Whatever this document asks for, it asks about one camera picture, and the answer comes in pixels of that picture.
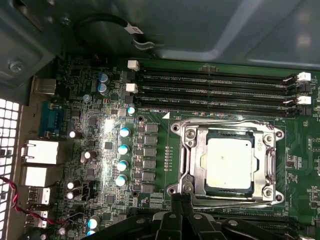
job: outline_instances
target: mounting screw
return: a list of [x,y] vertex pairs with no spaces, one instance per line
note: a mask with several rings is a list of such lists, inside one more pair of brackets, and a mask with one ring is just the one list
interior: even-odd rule
[[195,214],[193,215],[194,219],[202,219],[202,216],[200,214]]
[[145,222],[145,220],[142,219],[142,218],[141,218],[141,219],[138,219],[138,220],[136,221],[137,224],[143,224],[144,222]]
[[237,226],[238,222],[235,220],[230,220],[230,221],[228,221],[228,224],[230,224],[231,226]]
[[25,65],[23,64],[22,61],[16,60],[16,61],[10,62],[9,69],[14,73],[18,73],[24,68],[24,66]]
[[282,138],[282,132],[281,131],[277,131],[275,134],[278,138]]
[[189,129],[185,132],[185,136],[188,138],[188,139],[193,139],[195,138],[196,136],[196,131],[193,130],[193,129]]
[[265,189],[263,190],[263,194],[264,194],[267,198],[271,197],[273,193],[274,193],[274,191],[273,191],[271,188],[265,188]]
[[66,26],[71,25],[71,20],[67,16],[62,16],[59,19],[60,23]]

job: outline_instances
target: blue capacitor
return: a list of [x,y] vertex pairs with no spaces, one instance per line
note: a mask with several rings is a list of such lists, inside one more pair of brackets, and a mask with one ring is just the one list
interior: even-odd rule
[[120,155],[125,155],[129,152],[129,147],[127,145],[121,145],[118,147],[118,153]]
[[99,79],[100,83],[104,83],[106,85],[108,85],[110,83],[110,79],[109,79],[108,75],[105,73],[100,73],[98,76],[98,79]]
[[101,95],[106,95],[109,92],[107,85],[100,83],[96,88]]
[[127,127],[123,127],[120,129],[120,132],[119,132],[120,136],[123,137],[123,138],[127,138],[130,136],[131,134],[131,131],[129,128]]

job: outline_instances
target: black capacitor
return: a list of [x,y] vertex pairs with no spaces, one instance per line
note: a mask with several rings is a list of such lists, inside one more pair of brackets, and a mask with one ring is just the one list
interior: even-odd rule
[[71,139],[82,139],[84,135],[82,134],[82,132],[79,132],[79,131],[71,131],[69,133],[69,137]]
[[72,191],[68,192],[66,194],[66,198],[71,200],[71,199],[74,199],[76,196],[79,196],[80,195],[80,189],[79,188],[74,188],[72,189]]
[[98,153],[96,151],[86,151],[84,153],[84,157],[86,159],[95,159],[98,156]]
[[77,187],[80,187],[80,185],[81,185],[80,180],[76,179],[76,180],[68,182],[68,184],[66,185],[66,188],[69,189],[69,190],[72,190],[72,189],[75,189]]

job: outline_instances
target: screw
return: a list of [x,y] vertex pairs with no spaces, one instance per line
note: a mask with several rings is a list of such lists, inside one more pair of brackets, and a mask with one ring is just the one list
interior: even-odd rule
[[189,129],[185,132],[185,135],[189,139],[193,139],[196,136],[196,131],[193,129]]
[[277,131],[275,134],[278,138],[282,138],[282,132],[281,131]]
[[230,221],[228,221],[228,224],[230,224],[231,226],[237,226],[238,222],[235,220],[230,220]]
[[184,190],[185,190],[186,192],[190,192],[190,191],[192,190],[192,188],[191,188],[191,186],[185,186],[185,187],[184,187]]
[[24,68],[24,64],[22,61],[12,61],[10,64],[9,64],[9,69],[14,72],[14,73],[18,73],[20,72],[22,69]]
[[59,19],[60,23],[66,26],[69,26],[71,24],[71,20],[67,16],[62,16]]
[[202,219],[202,216],[200,214],[195,214],[193,215],[193,218],[195,219]]
[[144,222],[145,222],[145,220],[142,219],[142,218],[141,218],[141,219],[138,219],[138,220],[136,221],[137,224],[143,224]]

